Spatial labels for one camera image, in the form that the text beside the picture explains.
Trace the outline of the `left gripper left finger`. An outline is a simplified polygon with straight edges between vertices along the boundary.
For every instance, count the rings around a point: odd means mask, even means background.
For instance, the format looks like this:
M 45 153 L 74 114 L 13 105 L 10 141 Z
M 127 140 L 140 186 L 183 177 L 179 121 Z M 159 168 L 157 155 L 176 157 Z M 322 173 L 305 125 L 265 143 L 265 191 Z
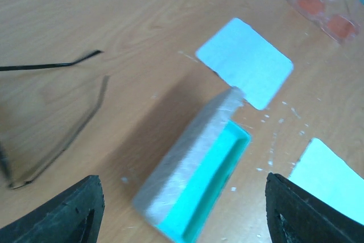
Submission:
M 89 175 L 1 228 L 1 242 L 97 242 L 104 209 L 99 176 Z

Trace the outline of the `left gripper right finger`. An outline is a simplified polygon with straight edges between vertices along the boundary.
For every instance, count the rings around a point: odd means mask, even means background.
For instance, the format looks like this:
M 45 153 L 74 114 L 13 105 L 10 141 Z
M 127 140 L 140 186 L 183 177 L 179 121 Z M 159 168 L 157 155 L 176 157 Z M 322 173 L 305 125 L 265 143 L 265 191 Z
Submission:
M 363 242 L 363 225 L 280 174 L 266 182 L 267 225 L 272 242 Z

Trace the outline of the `grey glasses case teal lining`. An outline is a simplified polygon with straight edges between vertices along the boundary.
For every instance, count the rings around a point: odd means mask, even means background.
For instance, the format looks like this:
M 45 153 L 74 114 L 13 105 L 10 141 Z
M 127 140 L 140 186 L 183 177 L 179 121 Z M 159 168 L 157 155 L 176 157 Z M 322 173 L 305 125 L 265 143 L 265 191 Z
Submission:
M 243 97 L 231 87 L 211 99 L 133 198 L 134 208 L 172 242 L 196 242 L 251 141 L 231 119 Z

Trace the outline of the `orange lens clear sunglasses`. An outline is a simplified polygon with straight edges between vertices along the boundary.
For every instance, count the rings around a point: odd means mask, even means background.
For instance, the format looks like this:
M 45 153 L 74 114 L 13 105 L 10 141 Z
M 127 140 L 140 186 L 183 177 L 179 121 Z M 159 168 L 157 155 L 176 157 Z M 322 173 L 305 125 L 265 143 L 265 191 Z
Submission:
M 286 0 L 304 18 L 317 25 L 339 44 L 353 40 L 360 33 L 360 25 L 354 19 L 348 0 Z M 329 6 L 345 5 L 345 12 L 328 13 Z

